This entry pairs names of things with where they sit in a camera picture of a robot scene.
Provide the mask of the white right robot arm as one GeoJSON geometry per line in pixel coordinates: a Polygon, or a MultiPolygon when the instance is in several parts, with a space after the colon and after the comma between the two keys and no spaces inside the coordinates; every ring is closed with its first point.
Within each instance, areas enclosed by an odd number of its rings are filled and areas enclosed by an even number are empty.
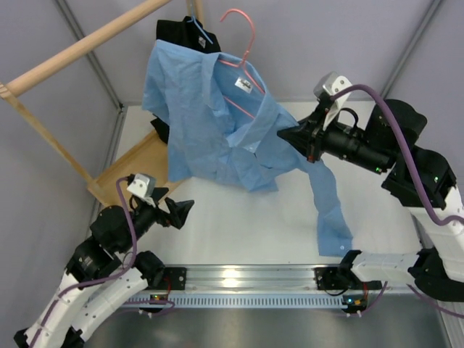
{"type": "Polygon", "coordinates": [[[339,122],[343,94],[322,98],[297,120],[275,101],[240,108],[221,101],[174,103],[169,179],[193,183],[195,199],[166,198],[173,227],[186,223],[194,258],[230,263],[306,261],[340,256],[342,286],[396,281],[442,301],[463,300],[463,203],[443,156],[416,146],[426,118],[409,104],[376,97],[365,128],[339,122]],[[328,153],[374,173],[425,225],[433,249],[403,256],[352,248],[328,153]]]}

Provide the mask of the wooden clothes rack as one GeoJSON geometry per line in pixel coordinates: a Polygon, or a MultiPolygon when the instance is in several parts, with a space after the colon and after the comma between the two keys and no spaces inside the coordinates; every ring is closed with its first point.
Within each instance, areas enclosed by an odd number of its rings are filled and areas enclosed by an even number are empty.
{"type": "MultiPolygon", "coordinates": [[[[1,3],[1,81],[8,83],[75,43],[53,1],[1,3]]],[[[90,173],[111,140],[117,108],[85,58],[21,96],[90,173]]],[[[1,211],[90,211],[84,180],[5,101],[1,103],[1,211]]]]}

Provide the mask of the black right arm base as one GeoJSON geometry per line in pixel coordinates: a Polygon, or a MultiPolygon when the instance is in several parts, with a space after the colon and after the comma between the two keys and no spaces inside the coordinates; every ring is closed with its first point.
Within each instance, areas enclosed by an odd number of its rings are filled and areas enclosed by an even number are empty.
{"type": "Polygon", "coordinates": [[[361,281],[351,270],[335,266],[318,267],[314,269],[318,290],[323,291],[354,291],[381,290],[380,281],[361,281]]]}

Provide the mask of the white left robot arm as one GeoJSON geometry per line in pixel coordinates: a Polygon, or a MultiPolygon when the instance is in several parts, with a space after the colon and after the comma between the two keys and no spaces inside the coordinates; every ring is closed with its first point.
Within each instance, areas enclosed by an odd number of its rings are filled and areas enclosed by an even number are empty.
{"type": "Polygon", "coordinates": [[[137,242],[155,224],[181,228],[193,203],[167,198],[166,187],[127,182],[130,199],[98,214],[46,309],[14,335],[17,346],[82,347],[127,299],[162,285],[165,264],[153,252],[138,252],[137,242]]]}

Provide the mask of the black button shirt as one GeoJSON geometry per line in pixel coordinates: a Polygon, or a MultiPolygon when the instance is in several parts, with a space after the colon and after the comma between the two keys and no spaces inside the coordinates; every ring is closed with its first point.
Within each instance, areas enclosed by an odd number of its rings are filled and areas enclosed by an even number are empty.
{"type": "Polygon", "coordinates": [[[214,33],[207,32],[192,16],[181,21],[158,20],[156,38],[146,66],[143,108],[151,112],[159,138],[168,143],[170,127],[174,142],[184,132],[184,117],[198,117],[202,101],[202,60],[220,51],[214,33]]]}

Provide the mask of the aluminium mounting rail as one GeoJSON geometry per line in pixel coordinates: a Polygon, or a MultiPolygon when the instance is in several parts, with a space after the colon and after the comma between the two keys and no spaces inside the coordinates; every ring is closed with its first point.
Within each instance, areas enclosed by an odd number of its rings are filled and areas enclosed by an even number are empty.
{"type": "MultiPolygon", "coordinates": [[[[165,270],[165,265],[153,254],[147,259],[136,260],[129,268],[119,273],[107,275],[109,267],[102,269],[66,270],[57,296],[63,297],[74,291],[77,295],[87,288],[91,293],[108,281],[122,281],[129,289],[129,283],[136,282],[138,290],[150,289],[156,285],[165,270]]],[[[444,263],[434,249],[424,249],[417,254],[366,254],[357,253],[353,259],[345,259],[335,267],[351,270],[361,281],[380,281],[384,283],[405,283],[416,285],[423,293],[441,301],[453,301],[454,293],[459,292],[460,281],[453,280],[447,274],[444,263]]],[[[301,270],[277,267],[244,268],[223,267],[207,268],[200,272],[205,281],[221,283],[224,289],[254,289],[264,282],[296,282],[301,270]]]]}

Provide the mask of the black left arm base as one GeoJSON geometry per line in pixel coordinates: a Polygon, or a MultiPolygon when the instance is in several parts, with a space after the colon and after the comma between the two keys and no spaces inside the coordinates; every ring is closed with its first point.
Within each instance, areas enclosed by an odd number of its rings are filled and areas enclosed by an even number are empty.
{"type": "Polygon", "coordinates": [[[183,291],[186,288],[187,268],[166,267],[159,282],[150,289],[183,291]]]}

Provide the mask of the pink wire hanger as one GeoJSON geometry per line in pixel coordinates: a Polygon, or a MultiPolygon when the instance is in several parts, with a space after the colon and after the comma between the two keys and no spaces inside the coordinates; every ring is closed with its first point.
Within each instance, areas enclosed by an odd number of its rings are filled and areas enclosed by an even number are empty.
{"type": "Polygon", "coordinates": [[[248,58],[249,58],[249,55],[251,53],[251,50],[252,50],[252,47],[254,45],[254,42],[255,42],[255,39],[256,39],[256,28],[255,28],[255,25],[254,25],[254,22],[252,20],[252,18],[245,12],[243,11],[242,9],[238,9],[238,8],[230,8],[230,9],[227,9],[224,14],[222,15],[222,17],[220,18],[220,21],[223,22],[230,14],[232,13],[236,13],[236,14],[239,14],[241,15],[246,21],[247,23],[249,24],[249,27],[250,27],[250,31],[251,31],[251,36],[250,36],[250,39],[249,39],[249,42],[247,44],[247,47],[246,49],[244,50],[244,53],[241,57],[241,60],[239,63],[232,63],[232,62],[229,62],[227,60],[224,60],[224,59],[219,59],[218,62],[224,64],[224,65],[227,65],[229,67],[234,67],[234,68],[239,68],[242,70],[242,72],[245,74],[245,76],[248,78],[248,81],[261,93],[261,94],[265,94],[265,89],[261,86],[260,83],[258,83],[254,77],[252,76],[252,74],[248,71],[248,58]]]}

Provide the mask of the light blue shirt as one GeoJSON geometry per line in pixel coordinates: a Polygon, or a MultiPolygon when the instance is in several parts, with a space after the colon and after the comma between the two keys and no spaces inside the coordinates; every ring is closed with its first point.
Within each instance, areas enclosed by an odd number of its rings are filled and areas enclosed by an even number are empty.
{"type": "Polygon", "coordinates": [[[142,107],[169,126],[169,180],[197,177],[251,192],[275,191],[279,175],[301,170],[309,177],[318,212],[318,250],[343,256],[353,236],[333,172],[323,162],[309,162],[278,136],[297,121],[255,68],[239,62],[230,54],[156,41],[142,107]]]}

